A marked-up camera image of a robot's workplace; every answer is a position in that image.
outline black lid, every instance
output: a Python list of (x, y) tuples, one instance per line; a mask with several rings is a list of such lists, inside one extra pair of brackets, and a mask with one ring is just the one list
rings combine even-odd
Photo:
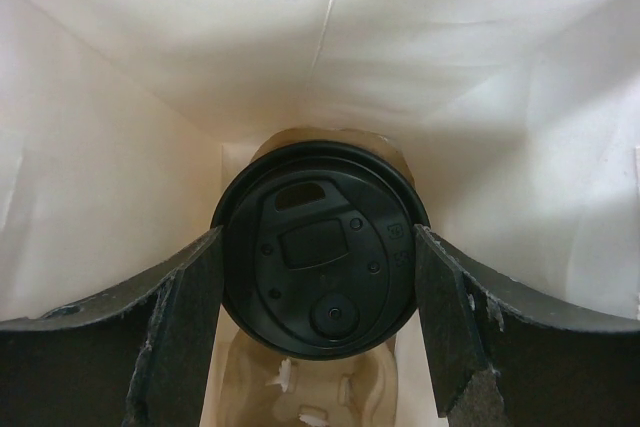
[(375, 347), (415, 311), (412, 226), (428, 225), (407, 180), (372, 153), (312, 141), (274, 150), (225, 191), (224, 306), (276, 350), (335, 359)]

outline beige plastic container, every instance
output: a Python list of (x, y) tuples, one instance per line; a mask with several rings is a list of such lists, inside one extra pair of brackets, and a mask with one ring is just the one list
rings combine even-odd
[[(279, 147), (308, 140), (333, 140), (367, 149), (392, 164), (413, 184), (402, 153), (383, 136), (359, 130), (311, 127), (285, 130), (264, 142), (252, 161)], [(361, 355), (314, 362), (285, 357), (234, 327), (223, 313), (202, 426), (396, 425), (395, 338)], [(420, 355), (420, 343), (417, 347)], [(417, 365), (426, 369), (424, 361), (418, 361)]]

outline white fragment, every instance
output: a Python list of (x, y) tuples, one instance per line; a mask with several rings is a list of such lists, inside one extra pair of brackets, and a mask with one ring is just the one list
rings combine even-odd
[(329, 427), (329, 422), (313, 415), (300, 414), (300, 420), (311, 427)]
[(500, 332), (504, 332), (504, 318), (502, 317), (502, 310), (498, 303), (489, 297), (487, 297), (487, 314), (490, 319), (498, 322)]
[(289, 388), (289, 381), (291, 379), (291, 359), (286, 358), (280, 363), (280, 370), (278, 375), (267, 382), (267, 385), (279, 385), (282, 388), (282, 392), (286, 392)]

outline round button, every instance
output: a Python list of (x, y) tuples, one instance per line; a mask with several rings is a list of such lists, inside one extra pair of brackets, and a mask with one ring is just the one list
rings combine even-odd
[(358, 326), (358, 308), (345, 295), (327, 294), (311, 310), (311, 323), (315, 330), (328, 339), (341, 339)]
[(357, 217), (355, 219), (351, 219), (349, 225), (353, 230), (360, 230), (362, 228), (362, 219), (358, 219)]

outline small hole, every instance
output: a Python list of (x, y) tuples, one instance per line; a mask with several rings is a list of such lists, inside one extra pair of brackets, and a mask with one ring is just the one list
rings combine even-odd
[(312, 182), (297, 184), (278, 193), (276, 197), (276, 209), (292, 209), (324, 198), (324, 190), (318, 184)]

